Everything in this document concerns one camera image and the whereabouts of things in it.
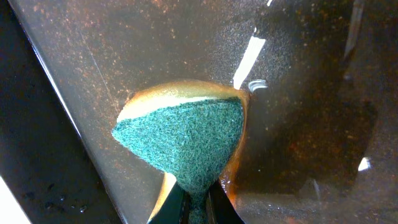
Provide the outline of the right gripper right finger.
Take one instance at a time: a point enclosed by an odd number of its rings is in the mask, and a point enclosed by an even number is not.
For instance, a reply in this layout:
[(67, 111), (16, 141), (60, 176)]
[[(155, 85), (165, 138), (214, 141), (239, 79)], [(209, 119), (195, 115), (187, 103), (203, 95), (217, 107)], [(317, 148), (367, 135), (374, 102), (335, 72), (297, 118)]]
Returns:
[(209, 224), (244, 224), (218, 181), (207, 192), (206, 214)]

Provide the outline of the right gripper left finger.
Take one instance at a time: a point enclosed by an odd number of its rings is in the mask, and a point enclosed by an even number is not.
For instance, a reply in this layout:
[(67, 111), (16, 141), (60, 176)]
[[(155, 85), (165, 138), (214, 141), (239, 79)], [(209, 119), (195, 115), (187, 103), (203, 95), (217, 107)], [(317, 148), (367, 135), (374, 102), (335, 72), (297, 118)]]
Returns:
[(188, 224), (188, 194), (174, 184), (158, 212), (148, 224)]

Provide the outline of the green yellow sponge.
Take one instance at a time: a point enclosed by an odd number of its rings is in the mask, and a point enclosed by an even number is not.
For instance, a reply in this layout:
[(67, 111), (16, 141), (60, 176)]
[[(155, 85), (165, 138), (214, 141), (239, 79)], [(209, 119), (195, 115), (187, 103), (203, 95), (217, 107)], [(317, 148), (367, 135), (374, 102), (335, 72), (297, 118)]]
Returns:
[(180, 187), (190, 198), (189, 223), (208, 223), (206, 193), (243, 146), (248, 99), (231, 86), (179, 80), (141, 90), (125, 104), (113, 138), (165, 174), (150, 220)]

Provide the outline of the black rectangular tray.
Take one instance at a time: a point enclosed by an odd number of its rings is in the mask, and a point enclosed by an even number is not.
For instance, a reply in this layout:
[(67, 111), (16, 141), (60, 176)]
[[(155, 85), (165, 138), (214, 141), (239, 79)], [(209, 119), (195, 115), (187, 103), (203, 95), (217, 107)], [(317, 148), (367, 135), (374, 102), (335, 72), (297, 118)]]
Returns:
[(112, 137), (138, 91), (232, 85), (248, 138), (221, 183), (246, 223), (397, 222), (396, 1), (1, 2), (1, 177), (32, 223), (145, 223), (163, 175)]

